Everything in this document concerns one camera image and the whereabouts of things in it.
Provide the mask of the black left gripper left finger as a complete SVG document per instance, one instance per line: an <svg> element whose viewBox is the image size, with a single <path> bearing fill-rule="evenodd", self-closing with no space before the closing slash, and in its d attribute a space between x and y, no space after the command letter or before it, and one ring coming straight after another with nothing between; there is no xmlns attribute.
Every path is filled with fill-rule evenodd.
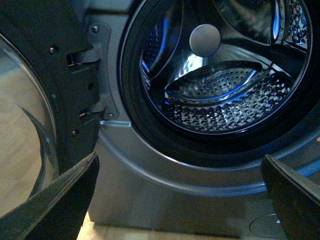
<svg viewBox="0 0 320 240"><path fill-rule="evenodd" d="M100 169L93 152L0 218L2 240L75 240Z"/></svg>

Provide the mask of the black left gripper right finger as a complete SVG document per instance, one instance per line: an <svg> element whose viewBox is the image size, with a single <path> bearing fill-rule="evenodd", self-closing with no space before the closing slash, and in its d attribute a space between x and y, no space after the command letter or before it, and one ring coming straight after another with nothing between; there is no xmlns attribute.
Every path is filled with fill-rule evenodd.
<svg viewBox="0 0 320 240"><path fill-rule="evenodd" d="M260 169L287 239L318 240L320 186L268 154Z"/></svg>

